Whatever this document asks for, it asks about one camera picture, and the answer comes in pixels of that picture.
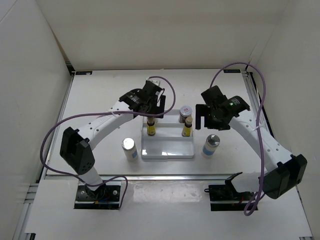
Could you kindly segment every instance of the silver can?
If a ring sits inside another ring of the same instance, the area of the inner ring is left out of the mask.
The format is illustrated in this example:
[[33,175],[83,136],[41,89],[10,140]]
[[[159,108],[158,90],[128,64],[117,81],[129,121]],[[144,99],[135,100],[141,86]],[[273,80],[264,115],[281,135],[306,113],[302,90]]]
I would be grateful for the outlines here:
[[138,158],[136,144],[132,138],[125,138],[121,146],[128,161],[133,162]]
[[215,134],[209,135],[203,145],[201,152],[202,156],[205,158],[211,158],[219,145],[220,138]]
[[182,106],[180,108],[180,116],[179,116],[179,123],[184,124],[188,117],[192,115],[192,108],[190,106]]

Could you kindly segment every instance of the bottle with gold cap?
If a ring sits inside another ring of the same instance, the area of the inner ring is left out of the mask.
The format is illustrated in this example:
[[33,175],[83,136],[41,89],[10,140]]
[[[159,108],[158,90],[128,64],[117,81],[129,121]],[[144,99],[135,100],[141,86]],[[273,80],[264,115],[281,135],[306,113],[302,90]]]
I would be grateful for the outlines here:
[[148,135],[153,136],[156,134],[156,127],[155,127],[155,118],[148,117],[146,120],[146,132]]
[[182,136],[190,137],[190,134],[192,131],[192,121],[193,121],[193,119],[191,116],[188,116],[185,119],[185,123],[184,123],[183,130],[182,130]]

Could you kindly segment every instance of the black mounting plate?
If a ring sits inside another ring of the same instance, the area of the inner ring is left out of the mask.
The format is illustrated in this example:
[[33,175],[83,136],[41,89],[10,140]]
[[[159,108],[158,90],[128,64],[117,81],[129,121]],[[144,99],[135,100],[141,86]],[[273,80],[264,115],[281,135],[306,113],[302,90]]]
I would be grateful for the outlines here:
[[75,195],[74,209],[116,210],[119,208],[120,190],[120,185],[106,185],[106,192],[109,196],[108,199],[96,203],[96,201],[86,193],[86,187],[84,185],[78,185]]
[[210,207],[212,212],[221,211],[243,211],[248,201],[254,195],[253,192],[241,192],[237,197],[231,197],[230,192],[225,184],[209,185],[209,188],[205,189],[206,193],[209,193]]

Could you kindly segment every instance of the can with blue label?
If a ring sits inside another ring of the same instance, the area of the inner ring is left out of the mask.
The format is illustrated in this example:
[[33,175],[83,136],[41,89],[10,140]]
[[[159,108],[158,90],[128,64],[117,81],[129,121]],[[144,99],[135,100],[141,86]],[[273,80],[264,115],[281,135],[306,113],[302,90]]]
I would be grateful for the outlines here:
[[215,134],[209,135],[205,140],[201,155],[207,159],[211,158],[219,145],[220,138]]
[[136,144],[132,138],[125,138],[121,146],[128,161],[133,162],[138,158]]

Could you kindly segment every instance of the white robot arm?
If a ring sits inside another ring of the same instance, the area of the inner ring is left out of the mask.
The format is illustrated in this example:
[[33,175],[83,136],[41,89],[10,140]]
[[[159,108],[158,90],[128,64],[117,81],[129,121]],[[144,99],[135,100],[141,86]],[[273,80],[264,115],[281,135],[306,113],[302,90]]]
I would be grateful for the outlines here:
[[[260,143],[256,127],[256,118],[249,105],[239,96],[227,99],[218,86],[204,91],[202,97],[206,104],[196,105],[195,128],[236,130],[253,150],[260,156]],[[301,154],[294,156],[281,146],[268,131],[259,126],[264,155],[263,191],[270,198],[276,199],[299,184],[302,180],[307,160]],[[257,192],[260,172],[236,173],[225,181],[231,195],[243,192]]]
[[[133,89],[121,96],[108,110],[111,112],[109,115],[99,116],[79,129],[68,127],[62,136],[61,157],[86,184],[102,184],[103,180],[94,167],[93,149],[112,131],[134,119],[139,113],[163,118],[160,114],[165,111],[166,96],[160,96],[162,91],[159,84],[147,80],[142,89]],[[86,191],[92,199],[99,200],[104,197],[105,187],[105,184],[86,186]]]

